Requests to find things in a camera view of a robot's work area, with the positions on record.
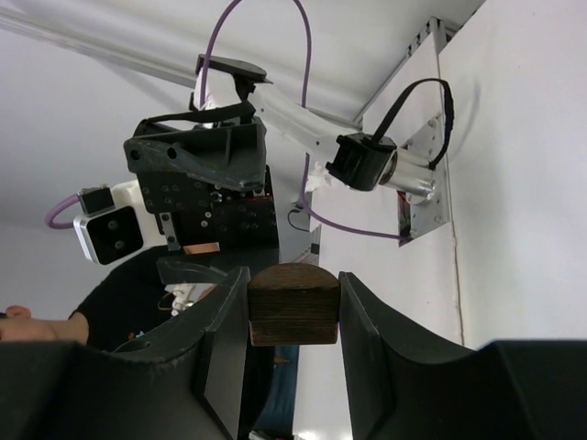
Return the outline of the thin light wood plank block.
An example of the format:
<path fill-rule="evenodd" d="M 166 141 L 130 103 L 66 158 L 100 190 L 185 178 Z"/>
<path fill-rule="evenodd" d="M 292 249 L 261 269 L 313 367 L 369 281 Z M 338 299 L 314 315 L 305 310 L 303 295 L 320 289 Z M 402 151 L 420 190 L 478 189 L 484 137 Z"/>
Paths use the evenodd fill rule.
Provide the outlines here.
<path fill-rule="evenodd" d="M 205 243 L 198 245 L 184 246 L 183 251 L 186 255 L 199 255 L 216 253 L 220 251 L 220 247 L 217 243 Z"/>

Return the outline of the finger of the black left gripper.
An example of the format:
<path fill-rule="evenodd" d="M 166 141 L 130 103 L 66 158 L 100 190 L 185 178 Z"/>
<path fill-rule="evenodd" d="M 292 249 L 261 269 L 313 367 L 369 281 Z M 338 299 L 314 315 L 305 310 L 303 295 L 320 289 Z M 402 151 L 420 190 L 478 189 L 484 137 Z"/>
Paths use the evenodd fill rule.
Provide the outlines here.
<path fill-rule="evenodd" d="M 265 183 L 266 128 L 257 117 L 248 124 L 196 126 L 180 130 L 145 124 L 123 148 L 128 170 L 177 172 L 233 191 L 253 191 Z"/>
<path fill-rule="evenodd" d="M 227 271 L 219 268 L 210 256 L 171 256 L 159 258 L 156 263 L 161 282 L 173 284 L 218 284 Z"/>

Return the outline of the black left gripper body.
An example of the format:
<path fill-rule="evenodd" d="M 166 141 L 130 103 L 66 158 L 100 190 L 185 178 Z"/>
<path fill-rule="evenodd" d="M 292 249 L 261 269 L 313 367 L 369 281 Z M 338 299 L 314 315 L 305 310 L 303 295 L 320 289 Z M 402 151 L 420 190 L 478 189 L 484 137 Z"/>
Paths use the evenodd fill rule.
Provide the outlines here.
<path fill-rule="evenodd" d="M 255 117 L 233 118 L 210 128 L 228 122 L 248 124 Z M 133 136 L 138 128 L 151 123 L 169 126 L 160 117 L 145 119 L 138 123 Z M 177 172 L 134 175 L 147 211 L 156 217 L 159 230 L 166 235 L 171 248 L 205 243 L 217 243 L 222 250 L 279 246 L 267 162 L 265 183 L 253 191 L 233 191 Z"/>

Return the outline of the dark wood cube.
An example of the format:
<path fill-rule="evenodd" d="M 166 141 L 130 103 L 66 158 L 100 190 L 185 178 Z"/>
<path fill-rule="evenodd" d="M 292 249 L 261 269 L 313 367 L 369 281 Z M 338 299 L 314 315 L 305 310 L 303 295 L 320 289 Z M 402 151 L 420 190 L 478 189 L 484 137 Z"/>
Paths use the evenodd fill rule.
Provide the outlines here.
<path fill-rule="evenodd" d="M 287 263 L 261 271 L 247 288 L 251 344 L 335 344 L 340 294 L 338 279 L 318 266 Z"/>

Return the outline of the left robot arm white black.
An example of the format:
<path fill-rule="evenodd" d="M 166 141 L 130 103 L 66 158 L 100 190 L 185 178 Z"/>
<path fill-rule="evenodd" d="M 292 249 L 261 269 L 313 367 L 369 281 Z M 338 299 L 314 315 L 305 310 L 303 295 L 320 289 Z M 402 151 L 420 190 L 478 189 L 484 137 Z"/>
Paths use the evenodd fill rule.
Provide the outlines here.
<path fill-rule="evenodd" d="M 448 82 L 443 93 L 442 138 L 424 140 L 434 129 L 420 129 L 397 146 L 386 133 L 412 92 L 409 84 L 372 134 L 328 122 L 290 101 L 254 64 L 200 55 L 189 112 L 143 120 L 124 144 L 130 172 L 180 173 L 237 192 L 257 190 L 266 164 L 266 128 L 324 166 L 327 176 L 350 189 L 396 190 L 400 244 L 430 233 L 449 221 L 448 167 L 444 158 L 454 127 L 454 100 Z"/>

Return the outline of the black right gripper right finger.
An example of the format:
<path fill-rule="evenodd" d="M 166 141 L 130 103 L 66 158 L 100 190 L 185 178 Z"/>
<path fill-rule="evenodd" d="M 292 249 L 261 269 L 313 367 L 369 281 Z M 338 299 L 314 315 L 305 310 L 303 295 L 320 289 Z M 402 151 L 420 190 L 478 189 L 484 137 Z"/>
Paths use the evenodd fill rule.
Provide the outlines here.
<path fill-rule="evenodd" d="M 340 337 L 356 439 L 495 439 L 491 345 L 433 333 L 342 272 Z"/>

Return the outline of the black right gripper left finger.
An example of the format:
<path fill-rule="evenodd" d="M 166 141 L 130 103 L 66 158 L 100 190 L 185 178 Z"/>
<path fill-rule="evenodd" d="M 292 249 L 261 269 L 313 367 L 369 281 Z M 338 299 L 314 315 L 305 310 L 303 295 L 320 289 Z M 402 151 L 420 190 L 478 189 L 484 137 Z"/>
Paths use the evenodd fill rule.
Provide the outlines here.
<path fill-rule="evenodd" d="M 112 422 L 115 439 L 235 439 L 249 328 L 249 270 L 123 345 Z"/>

